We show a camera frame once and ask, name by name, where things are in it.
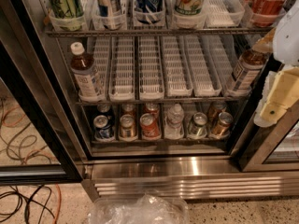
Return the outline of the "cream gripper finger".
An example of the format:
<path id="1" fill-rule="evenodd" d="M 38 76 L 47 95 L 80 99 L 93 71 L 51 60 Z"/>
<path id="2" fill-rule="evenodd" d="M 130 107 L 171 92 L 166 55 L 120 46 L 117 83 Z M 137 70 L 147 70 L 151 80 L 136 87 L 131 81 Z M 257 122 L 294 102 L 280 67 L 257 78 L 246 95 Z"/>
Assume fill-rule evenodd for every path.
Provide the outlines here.
<path id="1" fill-rule="evenodd" d="M 262 128 L 275 125 L 298 100 L 299 68 L 288 66 L 279 72 L 270 71 L 253 121 Z"/>
<path id="2" fill-rule="evenodd" d="M 259 39 L 253 46 L 252 50 L 260 53 L 272 53 L 273 52 L 273 39 L 276 29 L 273 28 L 264 37 Z"/>

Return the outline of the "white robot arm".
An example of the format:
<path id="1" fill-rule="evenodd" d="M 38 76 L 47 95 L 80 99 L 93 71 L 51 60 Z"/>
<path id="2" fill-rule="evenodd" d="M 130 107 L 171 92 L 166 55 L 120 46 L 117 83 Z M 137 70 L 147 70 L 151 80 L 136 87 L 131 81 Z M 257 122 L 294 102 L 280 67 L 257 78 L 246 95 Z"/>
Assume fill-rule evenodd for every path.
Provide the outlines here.
<path id="1" fill-rule="evenodd" d="M 265 79 L 253 119 L 263 128 L 276 124 L 299 99 L 299 0 L 276 27 L 273 54 L 283 68 Z"/>

